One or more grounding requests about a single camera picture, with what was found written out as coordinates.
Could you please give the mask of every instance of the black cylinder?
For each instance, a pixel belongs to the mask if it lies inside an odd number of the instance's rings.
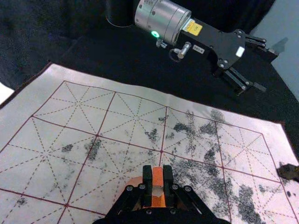
[[[114,26],[127,27],[134,22],[134,0],[107,0],[107,20]]]

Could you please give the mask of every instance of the yellow label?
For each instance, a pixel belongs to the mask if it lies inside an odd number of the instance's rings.
[[[199,25],[194,20],[190,19],[188,24],[183,28],[183,30],[192,35],[198,36],[202,28],[202,25]]]

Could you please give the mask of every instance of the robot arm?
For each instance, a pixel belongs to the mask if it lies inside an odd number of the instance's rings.
[[[250,87],[266,91],[232,67],[247,47],[254,48],[269,62],[278,57],[275,51],[266,49],[265,39],[240,29],[224,33],[193,18],[190,10],[170,0],[108,0],[107,20],[119,27],[135,24],[151,33],[157,38],[156,46],[168,49],[175,62],[180,62],[189,50],[198,52],[199,57],[205,56],[212,62],[214,76],[233,84],[238,95]]]

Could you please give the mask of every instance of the metal screw head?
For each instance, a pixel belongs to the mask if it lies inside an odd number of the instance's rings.
[[[126,187],[126,190],[127,190],[127,191],[132,191],[132,190],[133,190],[133,186],[131,186],[131,185],[127,186],[127,187]]]
[[[143,189],[145,189],[145,185],[144,184],[140,184],[139,188],[143,190]]]
[[[178,185],[173,184],[173,185],[171,186],[171,188],[174,189],[174,190],[177,190],[177,189],[178,189]]]
[[[189,187],[189,186],[184,186],[184,189],[185,189],[185,191],[187,191],[187,192],[190,192],[190,191],[192,190],[192,188]]]
[[[176,210],[175,209],[170,209],[170,213],[172,214],[172,215],[175,215],[176,214]]]

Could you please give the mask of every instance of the red grid line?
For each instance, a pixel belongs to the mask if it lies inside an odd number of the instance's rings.
[[[277,169],[276,164],[275,164],[275,161],[274,161],[273,156],[272,156],[272,153],[271,153],[271,151],[270,151],[270,149],[269,149],[269,146],[268,146],[268,144],[267,144],[267,142],[266,142],[266,139],[265,139],[265,137],[264,137],[263,134],[262,134],[262,136],[263,136],[263,140],[264,140],[264,142],[265,142],[265,144],[266,144],[266,146],[267,146],[267,149],[268,149],[268,151],[269,151],[269,153],[270,153],[270,156],[271,156],[271,158],[272,158],[274,167],[275,167],[275,169]],[[282,181],[281,181],[281,178],[279,178],[279,179],[280,179],[280,183],[281,183],[281,185],[282,185],[282,188],[284,189],[285,197],[286,197],[286,199],[288,200],[288,202],[289,202],[289,204],[290,204],[290,207],[291,207],[291,209],[292,209],[292,211],[293,211],[293,213],[294,213],[294,216],[296,217],[297,223],[299,224],[299,221],[298,221],[298,218],[297,218],[297,216],[296,216],[295,210],[294,210],[294,208],[293,208],[293,206],[292,206],[292,204],[291,204],[291,202],[290,202],[290,200],[289,200],[289,197],[288,197],[287,194],[286,194],[285,187],[284,187],[284,185],[283,185],[283,183],[282,183]]]
[[[104,124],[104,121],[105,121],[105,118],[106,118],[106,116],[107,116],[108,110],[109,110],[109,108],[110,108],[110,106],[111,106],[111,104],[112,104],[112,101],[113,101],[115,95],[116,95],[116,92],[115,92],[114,95],[112,96],[112,99],[111,99],[111,101],[110,101],[110,103],[109,103],[109,106],[108,106],[108,108],[107,108],[107,110],[106,110],[105,116],[104,116],[104,118],[103,118],[103,120],[102,120],[101,126],[100,126],[100,128],[99,128],[99,130],[98,130],[97,136],[99,135],[100,130],[101,130],[103,124]],[[84,167],[84,165],[85,165],[85,163],[86,163],[86,161],[87,161],[87,159],[88,159],[88,157],[89,157],[90,152],[91,152],[92,149],[93,149],[93,146],[94,146],[94,143],[95,143],[96,140],[97,140],[97,138],[94,139],[93,144],[92,144],[92,146],[90,147],[90,150],[89,150],[89,152],[88,152],[88,154],[87,154],[87,156],[86,156],[86,158],[85,158],[85,161],[84,161],[84,163],[83,163],[83,165],[82,165],[82,167],[81,167],[81,169],[80,169],[80,172],[79,172],[79,174],[78,174],[78,176],[77,176],[77,178],[76,178],[75,184],[74,184],[74,186],[73,186],[73,188],[72,188],[72,190],[71,190],[71,194],[70,194],[69,199],[68,199],[68,201],[67,201],[67,203],[66,203],[66,206],[65,206],[65,208],[64,208],[64,210],[63,210],[63,212],[62,212],[62,214],[61,214],[61,216],[60,216],[60,218],[59,218],[59,220],[58,220],[57,223],[60,222],[62,216],[64,215],[65,209],[68,207],[68,204],[69,204],[69,202],[70,202],[71,196],[72,196],[72,194],[73,194],[73,192],[74,192],[74,190],[75,190],[75,187],[76,187],[76,185],[77,185],[78,179],[79,179],[79,177],[80,177],[80,175],[81,175],[81,172],[82,172],[82,170],[83,170],[83,167]]]
[[[69,81],[64,80],[64,81],[63,81],[63,82],[62,82],[62,83],[55,89],[55,91],[51,94],[51,96],[50,96],[50,97],[49,97],[49,98],[48,98],[48,99],[47,99],[47,100],[46,100],[46,101],[45,101],[45,102],[44,102],[44,103],[37,109],[37,111],[35,111],[35,112],[33,113],[33,115],[34,115],[35,113],[37,113],[37,112],[38,112],[38,111],[39,111],[39,110],[40,110],[40,109],[41,109],[41,108],[48,102],[48,100],[49,100],[49,99],[56,93],[56,91],[61,87],[61,85],[62,85],[64,82],[68,82],[68,83],[72,83],[72,84],[76,84],[76,85],[81,85],[81,86],[87,86],[87,85],[77,84],[77,83],[73,83],[73,82],[69,82]],[[96,87],[96,86],[87,86],[87,87],[93,87],[93,88],[99,88],[99,89],[104,89],[104,90],[107,90],[107,91],[111,91],[111,90],[108,90],[108,89],[105,89],[105,88]],[[116,92],[116,91],[115,91],[115,92],[114,92],[114,96],[115,96],[116,93],[121,93],[121,94],[124,94],[124,95],[130,95],[130,96],[138,97],[138,98],[141,98],[141,99],[144,99],[144,100],[148,100],[148,101],[151,101],[151,102],[154,102],[154,103],[156,103],[156,104],[159,104],[159,105],[164,106],[163,104],[160,104],[160,103],[155,102],[155,101],[153,101],[153,100],[145,99],[145,98],[142,98],[142,97],[139,97],[139,96],[135,96],[135,95],[132,95],[132,94],[127,94],[127,93],[122,93],[122,92]],[[108,107],[108,109],[107,109],[107,111],[106,111],[106,114],[105,114],[104,119],[103,119],[103,121],[102,121],[101,127],[102,127],[102,125],[103,125],[103,123],[104,123],[104,120],[105,120],[105,118],[106,118],[106,115],[107,115],[107,112],[108,112],[108,110],[109,110],[109,107]],[[170,109],[172,109],[172,110],[175,110],[175,111],[178,111],[178,112],[187,114],[186,112],[183,112],[183,111],[180,111],[180,110],[177,110],[177,109],[168,107],[168,106],[165,106],[165,107],[166,107],[166,110],[167,110],[167,108],[170,108]],[[22,124],[22,126],[16,131],[16,133],[12,136],[12,138],[9,140],[9,142],[2,148],[2,150],[0,151],[0,153],[7,147],[7,145],[8,145],[8,144],[11,142],[11,140],[17,135],[17,133],[24,127],[24,125],[28,122],[28,120],[29,120],[31,117],[34,117],[33,115],[31,115],[31,116],[30,116],[30,117],[29,117],[29,118]],[[264,140],[264,142],[265,142],[265,144],[266,144],[266,146],[267,146],[267,148],[268,148],[268,151],[269,151],[270,156],[271,156],[271,158],[272,158],[273,164],[274,164],[274,166],[275,166],[275,168],[276,168],[276,164],[275,164],[275,162],[274,162],[273,156],[272,156],[272,154],[271,154],[271,152],[270,152],[270,149],[269,149],[269,147],[268,147],[268,144],[267,144],[267,142],[266,142],[266,140],[265,140],[265,137],[264,137],[264,135],[263,135],[262,133],[257,132],[257,131],[254,131],[254,130],[251,130],[251,129],[248,129],[248,128],[239,127],[239,126],[232,125],[232,124],[227,124],[227,123],[220,122],[220,121],[216,121],[216,120],[212,120],[212,119],[207,119],[207,118],[204,118],[204,117],[201,117],[201,116],[197,116],[197,115],[193,115],[193,116],[198,117],[198,118],[202,118],[202,119],[206,119],[206,120],[210,120],[210,121],[214,121],[216,124],[217,124],[217,123],[221,123],[221,124],[225,124],[225,125],[229,125],[229,126],[238,127],[238,128],[242,128],[242,129],[245,129],[245,130],[248,130],[248,131],[252,131],[252,132],[261,134],[261,135],[263,136],[263,140]],[[53,125],[61,126],[61,125],[58,125],[58,124],[55,124],[55,123],[48,122],[48,121],[46,121],[46,120],[37,118],[37,117],[34,117],[34,118],[35,118],[35,119],[42,120],[42,121],[47,122],[47,123],[50,123],[50,124],[53,124]],[[85,132],[85,133],[94,135],[93,133],[89,133],[89,132],[86,132],[86,131],[83,131],[83,130],[79,130],[79,129],[76,129],[76,128],[70,128],[70,129],[73,129],[73,130],[77,130],[77,131],[81,131],[81,132]],[[105,139],[109,139],[109,140],[114,140],[114,139],[106,138],[106,137],[103,137],[103,136],[101,136],[101,138],[105,138]],[[128,144],[128,143],[126,143],[126,142],[122,142],[122,141],[119,141],[119,140],[114,140],[114,141]],[[154,149],[150,149],[150,148],[146,148],[146,147],[141,147],[141,148],[144,148],[144,149],[147,149],[147,150],[155,151]],[[171,153],[168,153],[168,152],[165,152],[165,153],[170,154],[170,155],[173,155],[173,156],[176,156],[176,157],[179,157],[179,158],[182,158],[182,159],[187,159],[187,160],[195,161],[195,160],[188,159],[188,158],[184,158],[184,157],[182,157],[182,156],[177,156],[177,155],[174,155],[174,154],[171,154]],[[208,164],[208,163],[204,163],[204,162],[201,162],[201,161],[195,161],[195,162],[203,163],[203,164],[210,165],[210,166],[216,166],[216,167],[219,167],[219,166],[217,166],[217,165]],[[231,170],[231,171],[234,171],[234,172],[243,173],[243,174],[250,175],[250,176],[253,176],[253,177],[257,177],[257,178],[261,178],[261,179],[265,179],[265,180],[268,180],[268,181],[277,182],[277,183],[282,184],[283,189],[284,189],[284,192],[285,192],[285,197],[287,198],[287,200],[288,200],[288,202],[289,202],[289,205],[290,205],[290,207],[291,207],[291,209],[292,209],[292,211],[293,211],[293,213],[294,213],[294,215],[295,215],[295,218],[296,218],[297,222],[299,223],[298,218],[297,218],[297,216],[296,216],[296,214],[295,214],[295,212],[294,212],[294,209],[293,209],[293,207],[292,207],[292,204],[291,204],[290,200],[289,200],[288,197],[287,197],[286,190],[285,190],[285,187],[284,187],[283,183],[281,182],[281,179],[280,179],[280,181],[278,182],[278,181],[274,181],[274,180],[271,180],[271,179],[268,179],[268,178],[264,178],[264,177],[256,176],[256,175],[253,175],[253,174],[244,173],[244,172],[242,172],[242,171],[238,171],[238,170],[233,170],[233,169],[223,168],[223,167],[219,167],[219,168],[222,168],[223,170],[224,170],[224,169],[227,169],[227,170]],[[31,198],[38,199],[38,200],[42,200],[42,201],[46,201],[46,202],[49,202],[49,203],[60,204],[60,205],[65,206],[65,209],[66,209],[66,207],[72,207],[72,208],[79,209],[79,210],[85,210],[85,211],[89,211],[89,212],[97,213],[97,214],[100,214],[100,215],[105,215],[105,214],[101,214],[101,213],[98,213],[98,212],[95,212],[95,211],[86,210],[86,209],[82,209],[82,208],[78,208],[78,207],[74,207],[74,206],[69,206],[68,204],[61,204],[61,203],[57,203],[57,202],[54,202],[54,201],[51,201],[51,200],[42,199],[42,198],[38,198],[38,197],[34,197],[34,196],[30,196],[30,195],[26,195],[26,194],[21,194],[21,193],[18,193],[18,192],[14,192],[14,191],[11,191],[11,190],[7,190],[7,189],[1,189],[1,188],[0,188],[0,190],[6,191],[6,192],[10,192],[10,193],[14,193],[14,194],[19,194],[19,195],[21,195],[21,196],[23,195],[23,196],[31,197]]]
[[[216,135],[217,135],[217,141],[218,141],[219,153],[220,153],[220,159],[221,159],[221,165],[222,165],[225,195],[226,195],[226,198],[228,200],[228,191],[227,191],[227,188],[226,188],[225,175],[224,175],[224,169],[223,169],[223,160],[222,160],[221,147],[220,147],[220,142],[219,142],[219,136],[218,136],[216,121],[215,121],[215,128],[216,128]],[[228,211],[229,211],[229,220],[230,220],[230,222],[232,222],[232,213],[230,211],[229,201],[228,201]]]
[[[160,151],[159,166],[161,166],[161,160],[162,160],[162,153],[163,153],[163,146],[164,146],[164,137],[165,137],[165,128],[166,128],[166,121],[167,121],[167,107],[166,107],[166,109],[165,109],[165,121],[164,121],[164,130],[163,130],[162,146],[161,146],[161,151]]]

